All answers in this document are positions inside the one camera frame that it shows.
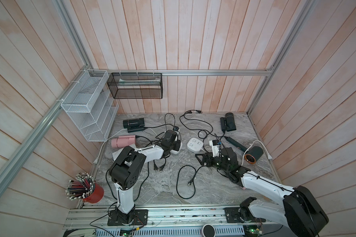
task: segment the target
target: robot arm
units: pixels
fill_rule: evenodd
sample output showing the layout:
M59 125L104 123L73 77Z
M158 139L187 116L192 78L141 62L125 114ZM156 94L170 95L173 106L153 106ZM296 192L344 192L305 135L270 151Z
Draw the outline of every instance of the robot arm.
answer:
M114 163L109 168L109 175L115 183L117 196L117 209L111 215L113 218L117 218L123 224L133 221L135 211L133 185L143 165L152 160L167 158L170 153L177 154L181 147L178 134L173 130L167 130L152 146L145 148L126 146L112 154Z
M243 223L264 218L285 225L296 235L305 237L316 236L328 223L326 213L307 188L293 188L266 179L240 166L232 148L220 149L219 140L210 141L210 145L212 153L195 155L201 165L222 170L233 183L261 193L276 203L249 197L240 204L238 215L231 217L234 220Z

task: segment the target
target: round speaker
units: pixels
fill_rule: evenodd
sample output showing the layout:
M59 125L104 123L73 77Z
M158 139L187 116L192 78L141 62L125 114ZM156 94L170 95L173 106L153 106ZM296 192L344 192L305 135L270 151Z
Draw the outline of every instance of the round speaker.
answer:
M214 237L215 236L215 228L212 225L205 224L202 227L201 234L203 237Z

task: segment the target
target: white power strip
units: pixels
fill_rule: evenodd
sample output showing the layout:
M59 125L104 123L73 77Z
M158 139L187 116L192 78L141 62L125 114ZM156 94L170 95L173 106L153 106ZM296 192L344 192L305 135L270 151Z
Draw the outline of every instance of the white power strip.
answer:
M194 153L198 153L202 147L203 142L195 137L191 138L190 141L187 143L187 149Z

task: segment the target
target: metal base plate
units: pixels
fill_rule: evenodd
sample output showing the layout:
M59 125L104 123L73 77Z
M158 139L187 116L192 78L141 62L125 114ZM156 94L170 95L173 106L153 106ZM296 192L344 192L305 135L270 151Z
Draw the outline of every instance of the metal base plate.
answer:
M224 208L225 218L227 220L227 223L243 223L239 219L239 216L240 216L239 209L240 209L240 207L226 207L226 208ZM261 218L261 222L266 222L266 219Z
M143 226L148 223L148 210L147 209L135 210L134 218L136 219L136 223L132 222L130 225L124 225L120 221L117 221L116 212L114 212L114 211L116 211L116 210L111 211L111 214L110 214L112 216L112 218L111 219L108 218L108 223L107 223L108 226L132 226L132 225Z

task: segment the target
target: metal bar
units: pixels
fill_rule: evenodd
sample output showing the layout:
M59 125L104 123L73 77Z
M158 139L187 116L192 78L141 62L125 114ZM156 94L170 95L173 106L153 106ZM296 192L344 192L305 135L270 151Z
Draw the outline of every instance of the metal bar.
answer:
M73 88L75 83L71 82L70 85L62 93L62 96L54 102L53 106L49 109L43 119L37 124L37 126L32 130L32 132L27 136L24 142L19 146L19 148L14 152L14 155L6 165L0 171L0 197L3 195L7 187L13 181L17 173L21 170L29 156L32 154L34 149L37 147L39 142L42 140L46 132L52 126L53 122L57 119L58 115L61 113L61 103L68 92Z
M291 31L289 33L289 36L287 37L284 45L282 46L282 49L280 50L277 58L275 59L275 61L273 63L273 66L270 68L271 74L267 75L268 77L264 80L264 82L260 86L259 90L257 91L256 96L254 97L254 99L253 99L253 101L251 103L251 106L249 107L249 109L247 111L247 114L249 114L249 115L252 114L252 112L255 109L257 103L261 99L262 94L265 92L266 88L268 87L268 85L269 85L271 79L273 78L276 70L281 65L283 59L285 58L285 56L287 55L289 49L291 48L291 46L293 45L294 41L296 40L299 32L303 28L303 25L304 25L305 21L310 16L310 13L313 10L313 8L315 7L317 2L318 2L318 0L307 0L307 2L305 3L301 13L298 16L298 19L296 20L293 28L291 29Z
M269 76L272 72L266 69L251 70L107 70L108 73L162 73L162 76Z
M89 66L89 68L92 68L92 64L90 59L87 56L87 52L85 48L83 47L83 44L80 40L80 37L77 34L77 31L71 22L71 17L69 15L69 12L66 9L66 6L63 2L63 0L54 0L54 5L57 7L57 10L62 18L62 21L64 22L65 26L67 27L67 30L71 34L71 38L74 41L75 46L77 47L80 56L82 57L83 61L86 63L86 65Z
M166 207L148 207L148 205L137 206L136 209L148 209L147 227L162 226L202 226L205 223L213 225L235 225L227 223L224 208L239 206L166 206ZM63 229L86 229L93 228L90 222L104 216L108 213L109 206L92 207L86 209L70 210ZM103 228L113 228L107 225L108 217L104 216L95 221L93 225L99 225ZM255 225L256 223L238 223L237 225Z
M249 121L251 122L251 125L252 125L252 127L253 127L253 129L254 129L254 132L256 133L257 138L258 138L261 142L263 142L263 140L262 140L260 134L257 132L256 126L255 126L255 125L253 124L253 122L252 122L251 116L248 115L248 118L249 118ZM282 180L281 180L281 178L280 178L279 175L278 175L278 171L277 171L276 167L275 167L274 164L273 164L273 160L269 160L269 159L268 159L268 162L269 162L269 164L270 164L271 169L273 170L273 174L274 174L274 177L276 178L277 182L282 183Z

